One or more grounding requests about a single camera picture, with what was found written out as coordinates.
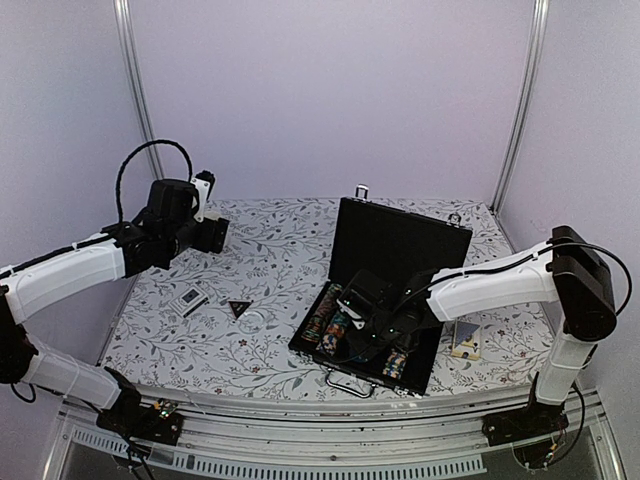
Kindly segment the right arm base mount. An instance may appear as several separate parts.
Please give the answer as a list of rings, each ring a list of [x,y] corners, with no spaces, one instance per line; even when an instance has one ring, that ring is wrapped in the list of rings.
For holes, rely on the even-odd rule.
[[[532,402],[518,409],[484,416],[481,431],[490,446],[497,446],[549,435],[568,426],[563,405]]]

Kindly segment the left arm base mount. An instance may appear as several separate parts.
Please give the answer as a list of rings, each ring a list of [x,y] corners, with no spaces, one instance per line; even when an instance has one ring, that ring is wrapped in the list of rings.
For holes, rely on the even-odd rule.
[[[145,406],[141,399],[135,387],[123,387],[115,403],[98,413],[96,425],[123,438],[176,446],[184,423],[178,403],[160,398]]]

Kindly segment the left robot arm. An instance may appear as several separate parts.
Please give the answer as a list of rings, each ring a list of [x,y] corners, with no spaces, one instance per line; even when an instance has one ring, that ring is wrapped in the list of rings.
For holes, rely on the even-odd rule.
[[[215,177],[152,183],[147,205],[131,222],[103,228],[89,239],[1,272],[1,382],[30,384],[108,410],[128,434],[148,426],[136,389],[119,373],[80,361],[26,332],[25,322],[81,291],[169,269],[187,249],[222,250],[228,221],[206,213]]]

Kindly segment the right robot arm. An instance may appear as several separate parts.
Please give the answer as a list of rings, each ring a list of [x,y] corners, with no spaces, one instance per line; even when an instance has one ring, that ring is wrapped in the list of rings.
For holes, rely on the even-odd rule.
[[[370,271],[356,273],[337,300],[353,323],[348,341],[355,358],[380,351],[438,323],[529,302],[560,304],[561,329],[536,376],[533,401],[517,427],[537,436],[552,424],[595,346],[616,328],[617,313],[605,251],[572,228],[556,227],[549,240],[470,268],[414,274],[399,287]]]

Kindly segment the black poker case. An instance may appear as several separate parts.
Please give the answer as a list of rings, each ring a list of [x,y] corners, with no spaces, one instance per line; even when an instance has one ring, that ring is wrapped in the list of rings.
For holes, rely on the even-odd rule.
[[[355,274],[364,269],[393,284],[404,285],[421,271],[462,266],[471,239],[471,228],[461,225],[457,213],[441,220],[364,198],[341,198],[327,280],[289,341],[289,349],[330,370],[398,393],[423,395],[435,362],[443,330],[441,323],[424,330],[417,348],[406,353],[407,362],[400,379],[382,374],[394,347],[370,361],[349,361],[345,336],[337,352],[329,356],[317,350],[320,340],[305,341],[302,333],[331,283],[340,284],[344,291]]]

